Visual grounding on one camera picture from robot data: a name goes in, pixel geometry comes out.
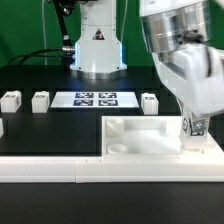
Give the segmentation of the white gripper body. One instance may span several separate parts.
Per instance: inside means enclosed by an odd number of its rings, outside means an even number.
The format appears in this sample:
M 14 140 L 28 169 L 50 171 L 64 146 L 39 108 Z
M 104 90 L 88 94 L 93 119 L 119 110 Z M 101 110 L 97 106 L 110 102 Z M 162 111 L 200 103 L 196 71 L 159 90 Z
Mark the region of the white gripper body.
M 171 63 L 152 57 L 161 82 L 196 117 L 224 112 L 224 65 L 217 49 L 186 44 L 171 52 Z

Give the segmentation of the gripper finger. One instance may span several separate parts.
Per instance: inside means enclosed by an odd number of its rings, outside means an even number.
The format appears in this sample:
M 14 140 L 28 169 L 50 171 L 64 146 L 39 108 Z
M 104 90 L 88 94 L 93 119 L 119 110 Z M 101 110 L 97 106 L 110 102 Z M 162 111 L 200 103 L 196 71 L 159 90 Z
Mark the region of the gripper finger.
M 192 130 L 194 132 L 206 131 L 209 127 L 210 118 L 196 118 L 192 120 Z

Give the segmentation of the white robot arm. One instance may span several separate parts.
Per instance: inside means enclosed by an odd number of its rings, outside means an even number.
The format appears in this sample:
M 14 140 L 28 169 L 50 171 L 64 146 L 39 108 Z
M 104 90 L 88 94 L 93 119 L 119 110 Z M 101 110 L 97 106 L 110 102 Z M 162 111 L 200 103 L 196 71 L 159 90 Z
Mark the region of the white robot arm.
M 143 39 L 157 74 L 195 132 L 224 112 L 224 63 L 207 44 L 207 0 L 139 0 Z M 115 34 L 116 0 L 80 3 L 81 36 L 70 68 L 93 79 L 126 67 Z

